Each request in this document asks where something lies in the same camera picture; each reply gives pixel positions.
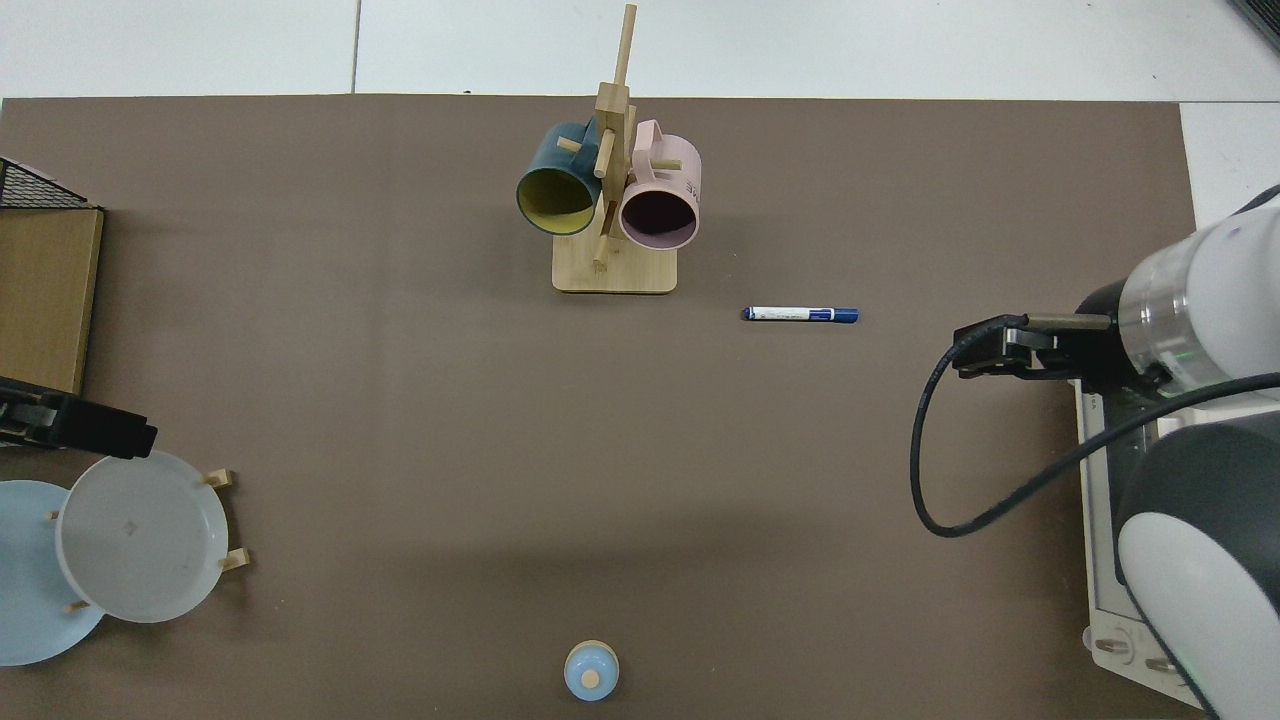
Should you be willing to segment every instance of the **wooden peg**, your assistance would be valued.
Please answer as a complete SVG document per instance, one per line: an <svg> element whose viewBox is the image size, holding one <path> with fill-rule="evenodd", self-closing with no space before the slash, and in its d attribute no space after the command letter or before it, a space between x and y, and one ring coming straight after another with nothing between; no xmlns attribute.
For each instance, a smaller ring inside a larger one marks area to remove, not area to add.
<svg viewBox="0 0 1280 720"><path fill-rule="evenodd" d="M618 64L613 68L613 85L627 83L627 63L631 61L631 36L636 29L636 6L627 3L622 13L622 40L618 42Z"/></svg>
<svg viewBox="0 0 1280 720"><path fill-rule="evenodd" d="M600 154L595 156L595 177L604 179L609 172L609 155L613 155L613 142L617 135L612 129L605 129L600 136Z"/></svg>
<svg viewBox="0 0 1280 720"><path fill-rule="evenodd" d="M228 552L227 557L223 557L221 560L218 561L218 565L223 569L223 573L228 570L234 570L237 568L243 568L244 565L248 564L250 564L248 551L244 550L243 547L237 547L236 550Z"/></svg>
<svg viewBox="0 0 1280 720"><path fill-rule="evenodd" d="M214 470L212 473L209 473L200 482L205 483L206 486L214 489L224 488L236 482L236 473L232 473L227 468L223 468L221 470Z"/></svg>

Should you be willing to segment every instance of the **wire basket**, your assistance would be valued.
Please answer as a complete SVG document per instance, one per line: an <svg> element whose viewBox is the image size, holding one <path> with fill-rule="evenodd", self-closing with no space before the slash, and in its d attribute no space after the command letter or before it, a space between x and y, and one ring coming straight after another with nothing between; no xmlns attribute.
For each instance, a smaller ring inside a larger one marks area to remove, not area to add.
<svg viewBox="0 0 1280 720"><path fill-rule="evenodd" d="M95 208L56 182L8 158L0 158L0 210L76 210Z"/></svg>

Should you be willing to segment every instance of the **white plate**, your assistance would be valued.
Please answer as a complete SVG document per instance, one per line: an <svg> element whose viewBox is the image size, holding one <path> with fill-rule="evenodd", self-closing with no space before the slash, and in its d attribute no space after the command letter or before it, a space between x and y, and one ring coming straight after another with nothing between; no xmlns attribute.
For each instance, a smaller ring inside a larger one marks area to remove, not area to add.
<svg viewBox="0 0 1280 720"><path fill-rule="evenodd" d="M58 561L76 592L133 623L200 605L227 556L227 515L202 479L164 452L84 470L58 518Z"/></svg>
<svg viewBox="0 0 1280 720"><path fill-rule="evenodd" d="M49 660L84 639L102 619L97 607L63 612L79 600L58 566L58 510L67 491L36 480L0 483L0 666Z"/></svg>

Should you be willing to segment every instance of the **black cable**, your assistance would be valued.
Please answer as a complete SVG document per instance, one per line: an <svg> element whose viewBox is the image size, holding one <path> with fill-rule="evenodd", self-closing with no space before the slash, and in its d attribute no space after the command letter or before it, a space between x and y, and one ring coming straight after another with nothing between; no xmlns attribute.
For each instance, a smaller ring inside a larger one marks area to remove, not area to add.
<svg viewBox="0 0 1280 720"><path fill-rule="evenodd" d="M1231 214L1233 215L1239 215L1240 213L1248 213L1249 210L1252 210L1254 208L1261 208L1262 205L1266 205L1267 202L1271 202L1271 199L1274 199L1276 195L1280 195L1280 184L1275 184L1275 186L1271 186L1271 187L1263 190L1262 192L1258 193L1257 197L1254 197L1253 200L1249 200L1248 202L1245 202L1244 208L1240 208L1239 210L1236 210L1235 213L1231 213Z"/></svg>
<svg viewBox="0 0 1280 720"><path fill-rule="evenodd" d="M1192 405L1208 402L1210 400L1219 400L1221 397L1229 397L1244 392L1280 387L1280 373L1266 373L1262 375L1240 378L1238 380L1226 380L1211 384L1199 389L1184 392L1178 397L1165 400L1075 446L1074 450L1055 460L1052 464L1037 473L1036 477L1027 480L1027 483L1020 488L1009 493L1007 497L992 505L977 518L957 525L938 524L924 506L924 495L920 491L920 437L924 433L924 415L929 411L929 402L933 400L933 391L937 388L938 380L942 379L942 375L946 374L947 366L955 356L966 347L995 332L1004 332L1006 328L1023 327L1025 323L1025 315L1001 315L1000 318L993 318L978 325L970 333L961 337L942 355L937 366L933 368L933 374L931 374L929 379L924 383L924 392L920 393L920 404L915 409L915 423L911 425L911 500L915 502L915 514L920 518L920 523L923 523L924 527L936 536L959 538L986 528L1020 505L1024 500L1043 489L1062 473L1079 465L1079 462L1089 455L1093 455L1125 434L1146 425L1147 423L1164 418L1170 413L1176 413L1184 407L1190 407Z"/></svg>

